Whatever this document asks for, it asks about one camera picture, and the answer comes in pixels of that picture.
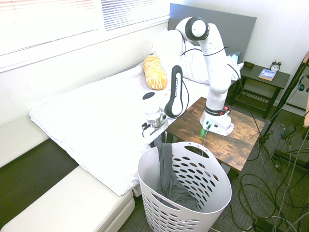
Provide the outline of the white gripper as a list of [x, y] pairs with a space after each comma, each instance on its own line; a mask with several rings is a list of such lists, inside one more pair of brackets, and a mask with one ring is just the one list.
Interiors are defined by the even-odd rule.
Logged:
[[166, 120], [150, 120], [143, 124], [143, 137], [145, 139], [155, 139], [168, 128]]

